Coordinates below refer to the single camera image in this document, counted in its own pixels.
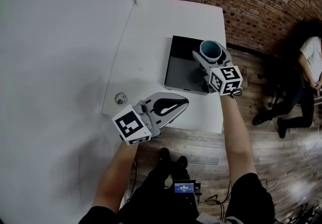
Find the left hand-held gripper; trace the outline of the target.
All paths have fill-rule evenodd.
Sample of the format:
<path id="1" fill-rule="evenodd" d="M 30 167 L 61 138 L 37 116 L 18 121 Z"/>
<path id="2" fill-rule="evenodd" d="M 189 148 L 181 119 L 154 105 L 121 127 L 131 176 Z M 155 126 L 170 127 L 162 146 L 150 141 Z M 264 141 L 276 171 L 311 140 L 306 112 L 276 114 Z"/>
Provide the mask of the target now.
<path id="1" fill-rule="evenodd" d="M 125 107 L 112 121 L 121 139 L 127 145 L 134 145 L 159 137 L 160 128 L 178 118 L 188 105 L 189 100 L 181 95 L 154 93 L 145 102 L 141 100 L 134 107 Z"/>

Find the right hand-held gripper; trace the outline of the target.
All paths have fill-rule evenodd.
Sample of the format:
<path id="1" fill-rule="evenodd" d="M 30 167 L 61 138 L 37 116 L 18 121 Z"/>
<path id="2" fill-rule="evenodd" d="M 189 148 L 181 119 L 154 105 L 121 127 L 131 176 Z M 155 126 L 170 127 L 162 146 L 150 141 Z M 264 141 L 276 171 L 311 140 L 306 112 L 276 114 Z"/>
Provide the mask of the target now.
<path id="1" fill-rule="evenodd" d="M 242 93 L 242 74 L 237 65 L 233 65 L 228 50 L 219 43 L 221 56 L 217 63 L 208 62 L 199 52 L 192 51 L 193 58 L 199 63 L 200 68 L 205 72 L 208 93 L 217 93 L 220 96 L 240 95 Z"/>

